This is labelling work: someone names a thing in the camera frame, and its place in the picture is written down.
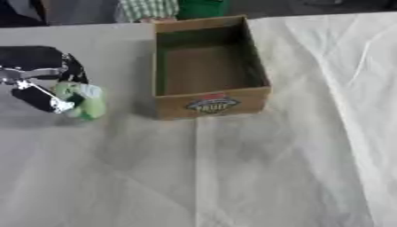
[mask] open cardboard box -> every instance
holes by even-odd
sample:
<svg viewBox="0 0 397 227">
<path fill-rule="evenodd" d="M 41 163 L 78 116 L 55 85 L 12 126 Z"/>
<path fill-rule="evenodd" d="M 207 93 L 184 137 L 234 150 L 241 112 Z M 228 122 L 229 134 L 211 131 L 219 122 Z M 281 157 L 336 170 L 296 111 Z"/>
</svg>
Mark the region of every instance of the open cardboard box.
<svg viewBox="0 0 397 227">
<path fill-rule="evenodd" d="M 156 24 L 161 119 L 258 113 L 270 84 L 244 16 Z"/>
</svg>

